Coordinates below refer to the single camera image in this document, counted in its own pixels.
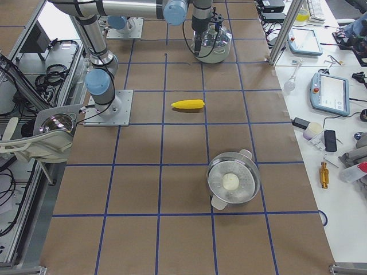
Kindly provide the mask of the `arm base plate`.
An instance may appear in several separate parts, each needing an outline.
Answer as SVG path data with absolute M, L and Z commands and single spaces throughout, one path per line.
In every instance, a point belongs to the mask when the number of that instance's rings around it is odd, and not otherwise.
M 143 21 L 140 17 L 108 16 L 107 39 L 139 39 L 142 36 Z
M 96 105 L 94 99 L 90 97 L 89 104 L 94 105 L 85 112 L 82 124 L 86 127 L 114 127 L 128 126 L 130 122 L 133 90 L 115 91 L 115 99 L 110 107 L 101 113 L 106 106 Z

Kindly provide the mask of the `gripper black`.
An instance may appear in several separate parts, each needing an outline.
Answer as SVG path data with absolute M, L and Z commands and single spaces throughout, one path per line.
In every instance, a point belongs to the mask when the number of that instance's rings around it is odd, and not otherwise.
M 199 56 L 202 40 L 204 39 L 204 32 L 208 30 L 209 24 L 214 24 L 216 37 L 212 45 L 212 49 L 207 56 L 213 51 L 220 29 L 222 27 L 223 17 L 215 11 L 193 11 L 192 15 L 192 29 L 194 30 L 194 55 Z

